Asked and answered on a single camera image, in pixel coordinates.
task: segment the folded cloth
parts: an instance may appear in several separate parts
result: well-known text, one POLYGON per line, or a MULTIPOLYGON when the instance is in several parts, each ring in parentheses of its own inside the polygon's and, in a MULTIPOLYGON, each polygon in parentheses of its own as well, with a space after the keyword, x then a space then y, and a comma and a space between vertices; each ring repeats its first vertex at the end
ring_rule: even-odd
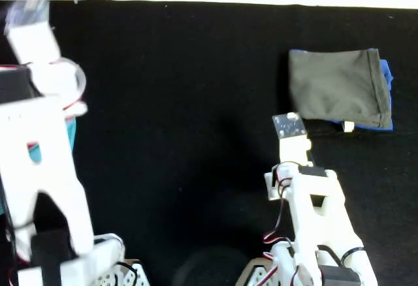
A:
POLYGON ((376 49, 336 53, 289 52, 290 91, 306 119, 353 121, 391 128, 389 89, 376 49))

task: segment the red wire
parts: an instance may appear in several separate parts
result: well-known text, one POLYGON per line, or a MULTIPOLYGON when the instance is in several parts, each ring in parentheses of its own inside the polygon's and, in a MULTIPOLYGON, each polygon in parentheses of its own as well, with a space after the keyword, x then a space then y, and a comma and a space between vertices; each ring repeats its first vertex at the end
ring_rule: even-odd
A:
POLYGON ((273 266, 271 269, 270 269, 270 271, 268 271, 268 273, 266 274, 266 276, 261 280, 261 281, 259 281, 258 283, 257 283, 257 286, 262 286, 262 285, 264 285, 265 283, 266 283, 266 281, 268 281, 271 277, 272 277, 272 275, 274 274, 274 273, 276 273, 277 272, 277 269, 278 269, 278 267, 277 266, 273 266))
POLYGON ((296 271, 293 274, 292 279, 290 280, 290 286, 293 286, 293 282, 295 281, 295 276, 296 274, 298 274, 298 271, 299 271, 299 265, 296 267, 296 271))
POLYGON ((267 260, 273 261, 273 255, 270 252, 263 252, 263 257, 267 260))

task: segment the black wire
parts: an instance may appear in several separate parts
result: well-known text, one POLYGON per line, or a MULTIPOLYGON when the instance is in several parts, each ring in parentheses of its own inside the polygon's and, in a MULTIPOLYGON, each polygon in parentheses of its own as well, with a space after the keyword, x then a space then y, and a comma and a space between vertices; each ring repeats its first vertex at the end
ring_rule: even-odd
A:
POLYGON ((135 274, 135 279, 133 280, 132 285, 136 285, 137 284, 137 280, 138 280, 138 271, 135 270, 132 266, 130 266, 129 264, 126 264, 124 262, 117 262, 116 264, 123 266, 125 268, 127 268, 128 270, 132 271, 135 274))
POLYGON ((296 274, 298 274, 299 265, 296 267, 295 273, 293 273, 292 279, 290 280, 290 286, 293 286, 293 282, 295 281, 296 274))
POLYGON ((295 162, 295 161, 283 161, 283 162, 280 162, 280 164, 284 164, 284 163, 294 163, 294 164, 299 165, 300 167, 303 167, 303 165, 301 165, 300 163, 295 162))
POLYGON ((284 186, 281 191, 280 191, 280 209, 279 209, 279 216, 277 218, 277 222, 276 222, 276 226, 274 227, 274 229, 278 229, 279 225, 280 225, 280 221, 281 221, 281 215, 283 214, 283 209, 285 206, 285 200, 283 199, 283 192, 285 191, 286 188, 288 188, 290 185, 286 185, 284 186))
POLYGON ((326 251, 335 261, 338 266, 344 266, 343 261, 335 254, 334 250, 332 250, 329 246, 326 245, 318 245, 318 249, 321 251, 326 251))
POLYGON ((343 256, 341 257, 341 263, 344 264, 344 261, 350 256, 352 255, 354 252, 358 252, 358 251, 366 251, 364 247, 356 247, 353 249, 350 249, 349 251, 347 251, 346 253, 343 254, 343 256))
POLYGON ((13 229, 13 222, 12 216, 10 214, 10 210, 8 208, 7 200, 6 200, 6 193, 5 188, 3 187, 3 181, 0 176, 0 196, 1 202, 3 203, 3 208, 6 215, 6 230, 10 235, 10 244, 12 247, 12 261, 13 261, 13 269, 14 269, 14 277, 16 279, 16 286, 19 285, 19 278, 18 278, 18 253, 16 251, 16 236, 14 235, 13 229))

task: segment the white plastic part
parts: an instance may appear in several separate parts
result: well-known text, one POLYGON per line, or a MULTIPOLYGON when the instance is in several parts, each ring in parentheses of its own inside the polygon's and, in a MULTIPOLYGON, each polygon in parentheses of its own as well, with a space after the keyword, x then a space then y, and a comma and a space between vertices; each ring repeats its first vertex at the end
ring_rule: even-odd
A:
MULTIPOLYGON (((303 285, 321 286, 318 264, 332 265, 333 261, 324 255, 317 258, 317 246, 329 246, 341 259, 345 252, 363 244, 351 226, 344 206, 345 197, 335 172, 326 170, 327 177, 320 177, 303 175, 296 168, 294 163, 284 163, 277 169, 279 176, 291 178, 284 197, 289 201, 295 231, 293 271, 299 265, 298 277, 303 285), (311 195, 324 196, 321 207, 313 206, 311 195)), ((289 259, 279 250, 273 247, 271 253, 277 259, 275 263, 283 267, 289 259)), ((352 254, 345 265, 358 273, 362 285, 377 286, 376 276, 365 252, 352 254)), ((288 285, 286 279, 280 281, 288 285)))
MULTIPOLYGON (((256 286, 258 282, 260 282, 265 276, 267 275, 267 271, 264 266, 258 266, 254 268, 254 271, 251 277, 248 279, 247 286, 256 286)), ((264 286, 274 286, 272 279, 268 279, 264 284, 264 286)))
MULTIPOLYGON (((59 100, 41 97, 0 105, 0 172, 14 227, 31 224, 38 193, 46 193, 67 219, 77 255, 93 248, 93 229, 84 188, 76 176, 59 100), (35 163, 27 145, 39 145, 35 163)), ((19 256, 29 261, 33 225, 15 231, 19 256)))
POLYGON ((56 95, 66 108, 81 98, 86 89, 86 75, 75 62, 64 57, 54 63, 29 64, 35 87, 44 96, 56 95))
POLYGON ((7 31, 7 40, 19 64, 51 63, 61 57, 48 21, 12 27, 7 31))
MULTIPOLYGON (((292 276, 295 273, 295 264, 288 248, 289 244, 287 242, 278 242, 272 248, 273 263, 280 263, 281 265, 280 269, 272 277, 274 285, 278 285, 279 281, 281 285, 290 285, 292 276)), ((295 276, 293 285, 302 286, 298 275, 295 276)))
MULTIPOLYGON (((299 125, 290 124, 286 130, 291 133, 293 126, 299 125)), ((306 151, 310 149, 310 141, 307 136, 285 136, 279 133, 279 137, 283 137, 280 139, 282 164, 277 167, 276 179, 286 180, 280 188, 278 182, 272 186, 274 176, 269 172, 265 174, 265 182, 270 200, 278 199, 283 186, 288 186, 283 192, 283 197, 289 202, 295 241, 292 244, 293 258, 283 242, 273 246, 273 263, 280 269, 272 279, 275 285, 279 281, 282 285, 289 285, 291 276, 299 266, 295 286, 322 286, 318 264, 337 264, 329 255, 319 251, 318 245, 329 246, 341 259, 350 249, 363 247, 363 243, 354 233, 344 206, 346 198, 336 173, 333 170, 325 170, 325 177, 300 173, 296 163, 308 164, 306 151), (322 205, 314 206, 311 195, 322 196, 322 205)), ((358 251, 351 254, 344 264, 358 273, 362 286, 378 285, 366 252, 358 251)))
POLYGON ((354 122, 353 121, 344 121, 342 128, 345 133, 352 133, 354 131, 354 122))
MULTIPOLYGON (((99 276, 109 272, 109 268, 123 259, 125 248, 120 241, 108 239, 95 245, 87 255, 61 264, 62 286, 95 285, 99 276)), ((19 284, 23 286, 43 286, 40 267, 20 270, 18 278, 19 284)))

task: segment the wire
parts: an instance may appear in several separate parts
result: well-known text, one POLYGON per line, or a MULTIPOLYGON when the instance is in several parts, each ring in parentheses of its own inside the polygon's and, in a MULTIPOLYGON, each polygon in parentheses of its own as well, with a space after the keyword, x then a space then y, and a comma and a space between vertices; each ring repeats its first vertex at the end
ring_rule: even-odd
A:
POLYGON ((295 161, 283 161, 283 162, 280 162, 280 164, 284 164, 284 163, 294 163, 294 164, 299 165, 300 167, 303 167, 303 165, 301 165, 299 162, 295 162, 295 161))
POLYGON ((273 254, 271 252, 263 252, 263 257, 267 260, 273 261, 273 254))
POLYGON ((353 249, 350 249, 349 251, 347 251, 346 253, 343 254, 343 256, 341 257, 341 263, 344 265, 344 261, 350 256, 352 255, 354 252, 358 252, 358 251, 366 251, 364 247, 356 247, 353 249))
POLYGON ((274 273, 277 272, 278 267, 275 265, 273 266, 270 271, 267 272, 266 276, 257 283, 257 286, 262 286, 264 285, 271 277, 274 273))
POLYGON ((138 271, 135 270, 132 266, 130 266, 129 264, 126 264, 124 262, 117 262, 116 264, 123 266, 125 268, 127 268, 128 270, 132 271, 135 274, 135 279, 132 282, 132 285, 136 285, 137 284, 137 280, 138 280, 138 271))
POLYGON ((329 255, 332 257, 332 259, 335 261, 335 263, 338 266, 344 266, 343 262, 340 260, 340 258, 335 254, 334 250, 332 250, 329 246, 326 245, 318 245, 318 249, 322 251, 326 251, 329 253, 329 255))
POLYGON ((295 277, 296 277, 296 274, 298 274, 298 271, 299 271, 299 265, 296 267, 295 273, 293 273, 292 279, 290 280, 290 286, 293 286, 293 283, 295 282, 295 277))
POLYGON ((285 181, 285 180, 292 180, 293 179, 293 177, 286 177, 286 178, 283 178, 282 180, 279 180, 279 187, 281 186, 281 184, 285 181))

